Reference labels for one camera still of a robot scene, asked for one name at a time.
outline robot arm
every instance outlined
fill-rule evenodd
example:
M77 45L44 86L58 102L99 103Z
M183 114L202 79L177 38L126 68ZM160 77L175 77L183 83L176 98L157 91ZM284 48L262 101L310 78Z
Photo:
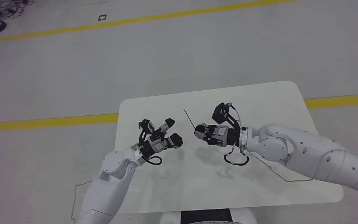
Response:
M154 130L150 120L143 120L139 123L142 132L139 142L125 151L114 151L106 155L102 161L100 173L92 180L79 214L80 224L108 224L117 214L128 191L129 184L138 166L150 162L155 153L160 153L168 148L179 148L182 146L182 138L172 134L165 138L166 131L175 123L172 119L166 122L157 130ZM118 182L111 182L111 176L119 179Z
M223 103L216 107L213 119L218 124L235 121L227 116L229 107ZM264 125L258 130L233 127L199 124L194 135L208 144L235 145L242 153L255 152L309 178L358 190L358 155L335 141L280 124ZM292 153L288 153L288 142L293 145Z

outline tabletop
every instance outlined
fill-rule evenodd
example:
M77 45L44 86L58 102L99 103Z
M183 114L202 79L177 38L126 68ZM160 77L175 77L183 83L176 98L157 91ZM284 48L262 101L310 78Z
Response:
M115 150L123 151L138 141L137 123L143 119L150 119L156 128L165 119L174 119L167 136L177 132L183 138L183 146L158 154L163 158L159 166L144 164L136 169L119 213L281 206L342 199L339 185L317 180L286 183L254 158L246 166L226 163L224 152L231 146L208 146L196 138L184 112L185 109L194 125L215 124L211 115L221 102L232 102L244 127L279 123L317 133L297 85L290 81L125 100L119 109ZM275 162L267 164L285 179L306 179Z

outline wire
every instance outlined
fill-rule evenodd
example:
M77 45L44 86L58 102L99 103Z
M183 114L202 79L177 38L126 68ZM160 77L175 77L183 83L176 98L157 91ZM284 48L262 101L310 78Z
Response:
M257 156L255 156L254 154L252 154L251 152L247 151L251 156L255 157L256 159L258 159L260 162L262 162L267 168L268 170L271 170L274 174L276 174L279 178L283 179L285 182L288 183L292 183L292 182L304 182L304 181L311 181L313 179L301 179L301 180L286 180L285 178L283 178L280 174L278 174L276 171L273 170L273 168L271 166L269 166L268 164L266 164L265 162L263 162L262 160L260 160Z
M0 17L1 18L18 18L23 13L26 6L34 4L34 1L27 0L5 0L0 1Z
M145 158L144 156L142 156L142 158L144 159L145 162L149 163L149 164L152 164L154 166L158 166L160 164L162 164L163 160L162 158L160 158L159 156L153 156L151 158L149 158L150 160L153 159L153 158L158 158L159 159L159 162L158 163L154 163L154 162L150 162L147 158Z
M188 115L188 113L186 112L186 110L184 109L184 112L186 113L186 116L189 118L189 115ZM194 124L192 123L192 121L191 121L191 119L189 118L189 121L190 121L190 123L191 123L191 125L192 125L192 127L195 129L195 126L194 126Z
M88 182L86 182L86 183L83 183L83 184L76 184L76 185L74 186L74 199L73 199L72 212L71 212L71 220L73 220L73 224L76 224L76 219L73 218L73 211L74 211L74 205L75 205L75 203L76 203L77 187L78 187L78 186L85 185L85 184L88 184L88 183L90 183L90 182L92 182L92 180L91 180L91 181L88 181Z
M244 165L246 165L246 164L249 162L249 160L250 160L249 157L247 157L247 156L246 156L246 161L243 162L242 164L233 164L231 161L229 161L229 160L227 159L227 156L228 156L228 155L231 155L231 153L233 153L234 148L235 148L235 143L234 143L234 145L233 145L233 147L232 147L232 149L231 149L231 152L228 152L228 153L226 153L226 154L224 155L224 160L225 160L225 162L227 162L228 164L234 165L234 166L244 166Z

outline yellow floor line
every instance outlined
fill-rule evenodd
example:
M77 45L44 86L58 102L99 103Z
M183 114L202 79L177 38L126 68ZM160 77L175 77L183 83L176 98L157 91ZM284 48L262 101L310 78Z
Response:
M305 99L304 101L308 109L358 106L358 95ZM69 118L50 118L50 119L40 119L40 120L22 120L18 122L0 122L0 130L117 123L117 121L118 121L118 114L73 116Z
M1 122L0 130L50 128L84 124L116 123L118 114L101 114L90 116L72 116L68 118L49 118L39 120L21 120L18 122Z
M358 95L305 99L308 109L358 106Z
M295 1L295 0L260 0L260 1L254 1L254 2L230 4L230 5L226 5L226 6L214 6L214 7L208 7L208 8L200 8L197 10L188 10L188 11L173 12L173 13L167 13L167 14L161 14L161 15L147 16L147 17L142 17L142 18L130 18L127 20L118 20L118 21L112 21L112 22L99 22L97 24L69 27L69 28L63 28L63 29L58 29L58 30L46 30L46 31L40 31L40 32L30 32L27 34L0 36L0 41L35 38L37 36L48 36L48 35L55 35L55 34L63 34L66 32L93 30L93 29L100 29L100 28L111 27L111 26L122 26L122 25L126 25L126 24L136 24L136 23L140 23L140 22L164 20L166 18L176 18L176 17L184 17L184 16L212 13L212 12L237 10L240 8L267 6L270 4L278 4L278 3L293 2L293 1Z

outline gray floor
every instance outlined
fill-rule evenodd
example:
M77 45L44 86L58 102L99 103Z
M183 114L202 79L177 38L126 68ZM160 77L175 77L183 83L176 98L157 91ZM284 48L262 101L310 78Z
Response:
M7 21L1 35L94 23L108 12L112 21L238 2L84 6L90 1L82 0L45 6L35 0L22 18ZM70 13L74 8L77 14ZM353 0L297 0L2 41L0 121L117 113L129 98L281 80L294 81L306 98L358 94L357 9ZM310 113L320 134L358 153L357 107ZM97 172L97 161L114 148L115 130L116 124L100 124L0 132L1 222L72 223L74 185ZM338 203L252 210L265 224L358 223L358 193L344 191ZM121 215L114 223L158 223L160 216Z

